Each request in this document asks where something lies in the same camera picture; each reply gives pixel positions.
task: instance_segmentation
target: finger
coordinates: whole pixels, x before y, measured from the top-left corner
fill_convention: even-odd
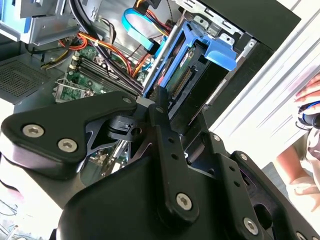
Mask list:
[[[319,100],[320,100],[320,91],[315,91],[315,92],[310,93],[306,96],[303,96],[303,97],[296,99],[294,102],[297,105],[302,106],[305,104],[311,104],[311,103],[317,102]]]
[[[315,77],[313,77],[313,78],[308,82],[308,84],[306,85],[306,87],[308,87],[308,86],[310,86],[310,85],[312,85],[312,84],[314,84],[314,83],[316,83],[316,82],[318,82],[318,81],[320,81],[320,74],[318,74],[318,75],[316,75]]]
[[[309,107],[308,109],[304,110],[303,113],[306,114],[306,115],[312,115],[312,114],[320,113],[320,103]]]
[[[317,82],[309,85],[305,89],[303,89],[301,92],[299,92],[295,96],[295,99],[299,99],[299,98],[305,97],[305,96],[307,96],[309,94],[312,94],[314,92],[317,92],[317,91],[320,91],[320,81],[317,81]]]

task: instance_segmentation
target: silver screw head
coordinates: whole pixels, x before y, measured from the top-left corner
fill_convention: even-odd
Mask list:
[[[298,237],[298,239],[300,240],[307,240],[300,232],[296,232],[296,236]]]
[[[246,155],[244,155],[243,153],[240,154],[240,157],[245,161],[248,160],[248,157]]]
[[[64,151],[66,153],[73,153],[77,150],[78,145],[74,140],[64,138],[58,142],[58,147],[61,151]]]
[[[164,110],[161,107],[157,106],[155,109],[162,114],[164,113]]]
[[[45,130],[36,124],[29,124],[23,127],[22,132],[29,138],[39,138],[45,134]]]
[[[213,135],[213,138],[218,142],[220,141],[220,137],[218,137],[217,135]]]
[[[123,97],[122,100],[125,101],[125,102],[128,103],[128,104],[131,104],[131,103],[132,103],[132,101],[131,101],[129,98],[127,98],[127,97]]]
[[[254,221],[252,221],[250,218],[248,217],[245,217],[243,219],[243,223],[244,223],[244,226],[245,228],[252,234],[252,235],[258,235],[259,233],[259,230],[258,230],[258,227],[257,225],[255,224]]]
[[[189,211],[192,208],[191,199],[182,192],[177,194],[176,202],[183,210]]]

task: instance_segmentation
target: gray metal sheet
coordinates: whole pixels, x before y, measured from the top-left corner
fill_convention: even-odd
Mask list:
[[[293,97],[320,71],[320,4],[295,11],[305,18],[210,128],[261,168],[305,134],[295,126]]]

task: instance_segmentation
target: motherboard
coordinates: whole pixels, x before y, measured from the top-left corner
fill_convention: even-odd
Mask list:
[[[113,60],[121,65],[115,55]],[[108,69],[93,46],[75,51],[64,78],[57,80],[53,95],[57,103],[105,94],[112,91],[134,93]]]

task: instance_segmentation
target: ventilation grille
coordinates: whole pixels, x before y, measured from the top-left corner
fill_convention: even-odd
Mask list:
[[[18,60],[0,65],[0,90],[17,98],[38,88],[48,76]]]

